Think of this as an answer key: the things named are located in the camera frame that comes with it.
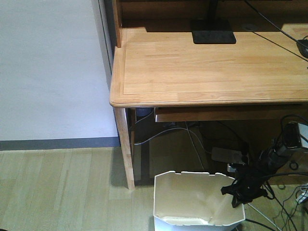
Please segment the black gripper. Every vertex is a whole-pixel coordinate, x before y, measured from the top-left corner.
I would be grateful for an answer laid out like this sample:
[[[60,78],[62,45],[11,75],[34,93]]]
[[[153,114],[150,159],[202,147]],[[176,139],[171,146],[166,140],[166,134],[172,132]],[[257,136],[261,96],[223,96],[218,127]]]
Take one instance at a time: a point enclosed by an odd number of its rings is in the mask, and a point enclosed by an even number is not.
[[[221,188],[222,195],[233,196],[231,205],[236,208],[240,204],[247,204],[259,197],[267,197],[267,191],[262,185],[267,180],[266,174],[251,166],[235,166],[237,177],[229,186]]]

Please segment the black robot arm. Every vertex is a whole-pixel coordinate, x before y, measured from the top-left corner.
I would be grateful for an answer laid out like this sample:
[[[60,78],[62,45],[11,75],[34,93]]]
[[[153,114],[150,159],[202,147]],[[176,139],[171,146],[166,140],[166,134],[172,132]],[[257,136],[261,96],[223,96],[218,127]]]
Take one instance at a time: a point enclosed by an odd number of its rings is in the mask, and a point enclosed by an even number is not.
[[[221,188],[223,195],[230,194],[232,207],[247,204],[268,193],[261,186],[283,167],[297,151],[308,149],[308,126],[304,123],[289,122],[282,129],[282,139],[274,142],[261,152],[252,164],[231,164],[236,169],[235,181]]]

